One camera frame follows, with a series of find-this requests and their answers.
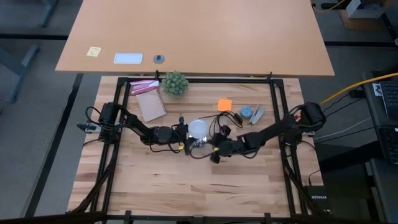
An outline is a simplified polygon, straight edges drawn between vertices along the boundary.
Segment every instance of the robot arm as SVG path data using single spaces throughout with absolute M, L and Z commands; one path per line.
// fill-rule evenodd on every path
M 294 113 L 298 110 L 301 110 L 301 118 L 296 121 Z M 305 103 L 295 107 L 282 121 L 276 122 L 262 131 L 240 135 L 236 141 L 227 138 L 228 136 L 225 134 L 217 133 L 211 143 L 218 150 L 211 156 L 211 160 L 219 163 L 220 156 L 255 153 L 268 140 L 280 134 L 285 144 L 298 144 L 302 140 L 303 132 L 317 131 L 325 122 L 326 117 L 318 104 Z
M 124 116 L 123 124 L 115 125 L 119 112 Z M 172 127 L 155 126 L 148 128 L 136 115 L 116 103 L 105 103 L 99 116 L 99 125 L 102 127 L 99 134 L 100 141 L 113 144 L 118 138 L 118 129 L 129 128 L 134 131 L 145 145 L 166 145 L 185 143 L 188 125 L 180 117 L 179 123 Z

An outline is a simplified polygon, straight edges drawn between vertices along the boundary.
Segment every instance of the gray carpet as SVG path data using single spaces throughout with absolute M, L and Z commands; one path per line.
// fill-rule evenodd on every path
M 40 1 L 2 0 L 0 1 L 0 30 L 2 33 L 68 34 L 82 0 L 60 1 L 52 20 L 46 29 L 37 27 L 43 5 Z M 388 13 L 393 24 L 398 24 L 398 15 Z M 389 41 L 388 33 L 356 32 L 344 29 L 337 12 L 317 14 L 321 33 L 325 40 L 336 41 Z M 6 106 L 4 91 L 12 83 L 13 75 L 0 65 L 0 108 L 5 108 L 0 116 L 0 219 L 20 217 L 24 214 L 32 188 L 37 181 L 44 158 L 66 99 L 75 78 L 72 74 L 55 73 L 64 41 L 54 40 L 0 40 L 0 47 L 10 54 L 23 58 L 30 44 L 39 44 L 41 51 L 34 59 L 16 104 Z M 396 49 L 328 47 L 328 53 L 335 69 L 335 78 L 305 78 L 300 83 L 306 101 L 320 102 L 332 93 L 360 80 L 361 73 L 381 70 L 398 63 Z M 85 75 L 67 128 L 58 149 L 54 165 L 45 186 L 36 215 L 64 213 L 77 170 L 85 135 L 76 128 L 85 121 L 83 110 L 92 105 L 98 90 L 100 75 Z M 352 101 L 345 99 L 340 106 Z M 326 126 L 317 132 L 316 138 L 345 129 L 369 117 L 365 101 L 344 109 L 331 116 Z M 365 122 L 354 129 L 371 126 Z M 376 136 L 366 131 L 349 138 L 330 141 L 332 145 L 355 147 Z M 318 150 L 318 155 L 327 152 Z M 358 177 L 352 190 L 361 186 L 360 170 L 352 167 L 340 173 L 324 175 L 324 181 L 331 186 L 331 192 L 346 179 Z M 336 195 L 332 205 L 341 217 L 367 218 L 363 212 L 363 201 Z

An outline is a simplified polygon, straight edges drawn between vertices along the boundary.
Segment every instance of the wooden tabletop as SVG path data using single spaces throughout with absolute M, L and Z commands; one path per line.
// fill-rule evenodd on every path
M 129 53 L 142 63 L 114 63 Z M 56 70 L 334 75 L 308 0 L 84 0 Z
M 101 109 L 104 103 L 113 101 L 116 81 L 117 77 L 101 79 L 96 108 Z M 303 103 L 299 81 L 284 79 L 284 83 L 289 108 Z M 232 100 L 233 111 L 256 104 L 266 110 L 256 125 L 245 120 L 243 129 L 239 129 L 227 123 L 233 138 L 237 134 L 260 131 L 275 122 L 268 84 L 191 83 L 189 92 L 181 100 L 160 94 L 167 115 L 146 123 L 147 126 L 171 126 L 178 123 L 180 116 L 189 123 L 202 116 L 218 114 L 219 98 Z M 142 120 L 135 96 L 129 97 L 127 108 Z M 98 119 L 96 113 L 93 113 L 93 119 Z M 97 137 L 97 134 L 88 134 L 86 141 Z M 304 140 L 313 143 L 310 138 Z M 102 148 L 102 142 L 83 148 L 69 210 L 77 207 L 94 186 Z M 154 146 L 154 150 L 159 149 L 165 147 Z M 199 156 L 210 149 L 197 150 L 195 155 Z M 297 154 L 303 182 L 308 185 L 308 175 L 319 169 L 317 154 L 307 144 L 300 144 Z M 319 172 L 311 178 L 312 184 L 322 184 Z M 295 189 L 294 197 L 296 209 L 300 211 Z M 124 129 L 108 213 L 123 215 L 125 210 L 131 210 L 135 215 L 262 217 L 264 212 L 270 212 L 272 217 L 289 217 L 278 140 L 268 141 L 253 159 L 235 155 L 222 157 L 219 164 L 214 164 L 209 158 L 196 160 L 184 153 L 150 152 L 134 132 Z

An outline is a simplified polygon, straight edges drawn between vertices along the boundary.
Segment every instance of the green succulent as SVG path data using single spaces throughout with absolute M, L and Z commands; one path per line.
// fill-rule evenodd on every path
M 188 90 L 188 84 L 188 80 L 181 72 L 167 72 L 166 77 L 162 80 L 162 89 L 172 98 L 181 98 Z

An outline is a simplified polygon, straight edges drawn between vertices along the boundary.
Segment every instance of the light wood desk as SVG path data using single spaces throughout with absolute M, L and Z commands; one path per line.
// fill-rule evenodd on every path
M 116 53 L 144 57 L 120 65 Z M 56 70 L 334 75 L 308 0 L 84 0 Z
M 113 101 L 117 79 L 101 79 L 94 107 L 101 109 L 104 103 Z M 284 79 L 284 83 L 289 108 L 302 104 L 299 81 L 290 78 Z M 202 116 L 217 114 L 219 98 L 232 100 L 233 111 L 256 104 L 266 110 L 254 126 L 247 120 L 243 129 L 229 124 L 233 138 L 237 134 L 260 131 L 275 122 L 268 84 L 191 83 L 189 92 L 181 100 L 160 94 L 167 115 L 146 123 L 147 126 L 171 126 L 178 123 L 180 116 L 189 123 Z M 129 97 L 127 108 L 142 120 L 135 96 Z M 98 114 L 93 113 L 92 118 L 97 120 Z M 97 137 L 97 134 L 88 134 L 86 141 Z M 313 143 L 309 138 L 304 140 Z M 69 210 L 77 207 L 94 186 L 102 149 L 102 142 L 83 148 Z M 319 169 L 316 152 L 311 146 L 300 144 L 297 154 L 303 182 L 308 185 L 308 175 Z M 312 183 L 322 184 L 320 172 L 312 175 Z M 296 210 L 300 211 L 297 193 L 292 186 Z M 103 195 L 104 187 L 99 196 L 100 203 Z M 278 140 L 268 141 L 253 159 L 235 155 L 222 157 L 219 164 L 214 164 L 209 158 L 196 160 L 184 153 L 150 152 L 135 133 L 124 129 L 108 214 L 123 215 L 125 210 L 131 210 L 134 215 L 263 217 L 264 212 L 269 212 L 272 217 L 289 217 Z

